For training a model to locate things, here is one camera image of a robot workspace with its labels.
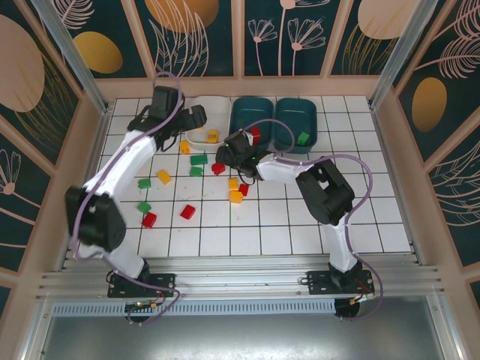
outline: yellow circle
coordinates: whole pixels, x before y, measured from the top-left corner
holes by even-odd
[[[25,113],[44,93],[42,54],[22,26],[0,15],[0,103]]]
[[[369,38],[398,38],[418,3],[419,0],[362,0],[358,8],[358,26]]]
[[[447,106],[447,89],[438,79],[428,77],[418,85],[413,95],[413,124],[420,131],[427,133],[433,130]]]
[[[88,68],[102,74],[111,74],[123,65],[122,53],[108,37],[95,31],[78,34],[76,44]]]
[[[194,32],[195,15],[207,27],[215,20],[218,14],[218,0],[145,0],[148,11],[163,27],[173,32]],[[188,13],[191,13],[193,25]]]

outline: white tray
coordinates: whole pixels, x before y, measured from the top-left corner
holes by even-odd
[[[195,150],[216,152],[229,133],[230,110],[232,107],[230,99],[223,96],[199,96],[195,97],[190,105],[202,105],[207,114],[207,122],[201,130],[187,131],[188,143]],[[206,142],[207,133],[210,130],[218,131],[218,142],[215,144]]]

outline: red block in bin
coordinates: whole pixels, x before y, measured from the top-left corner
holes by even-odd
[[[182,216],[187,220],[190,220],[192,216],[194,216],[194,214],[195,214],[195,208],[193,206],[187,205],[181,212],[180,216]]]
[[[254,126],[249,131],[250,131],[250,134],[253,135],[253,144],[254,145],[258,144],[260,142],[260,129]]]
[[[147,213],[147,215],[143,219],[142,225],[144,227],[148,227],[149,229],[151,229],[153,227],[153,225],[155,224],[155,221],[157,221],[157,215],[149,212],[149,213]]]
[[[223,165],[222,163],[214,163],[214,164],[211,166],[211,171],[212,171],[215,175],[220,175],[222,172],[225,171],[225,165]]]
[[[238,191],[240,191],[244,197],[247,196],[248,194],[248,185],[247,184],[241,184],[239,187],[238,187]]]

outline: black mount plate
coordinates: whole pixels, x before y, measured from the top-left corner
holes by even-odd
[[[175,274],[150,274],[148,284],[154,287],[175,288]],[[166,298],[173,297],[173,292],[163,291]],[[129,280],[117,274],[110,277],[106,295],[109,298],[157,298],[157,290],[146,289],[143,286],[131,283]]]
[[[361,270],[358,277],[344,289],[338,289],[330,278],[330,271],[309,271],[306,284],[310,295],[345,295],[361,294],[365,292],[358,281],[361,281],[369,290],[375,292],[374,282],[370,270]]]

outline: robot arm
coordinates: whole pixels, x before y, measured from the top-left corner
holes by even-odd
[[[71,187],[65,194],[67,221],[70,235],[78,209],[86,195],[97,184],[105,169],[114,161],[116,155],[132,139],[150,131],[163,122],[173,111],[178,99],[174,88],[156,86],[152,104],[146,106],[128,125],[128,132],[110,161],[82,187]],[[138,170],[158,151],[164,151],[164,143],[173,137],[173,142],[182,131],[202,127],[206,123],[206,113],[202,106],[181,109],[176,116],[159,131],[135,142],[118,160],[115,161],[105,180],[95,191],[82,215],[79,228],[79,254],[91,257],[101,254],[118,270],[131,278],[148,283],[149,267],[144,259],[137,256],[136,249],[128,241],[123,241],[126,233],[125,219],[117,206],[119,195],[132,181]]]
[[[217,150],[216,161],[226,164],[247,177],[260,181],[297,184],[311,215],[325,225],[330,248],[329,268],[332,282],[344,288],[362,270],[349,251],[345,237],[345,218],[352,210],[353,189],[331,160],[304,165],[270,151],[252,146],[249,133],[233,133]]]

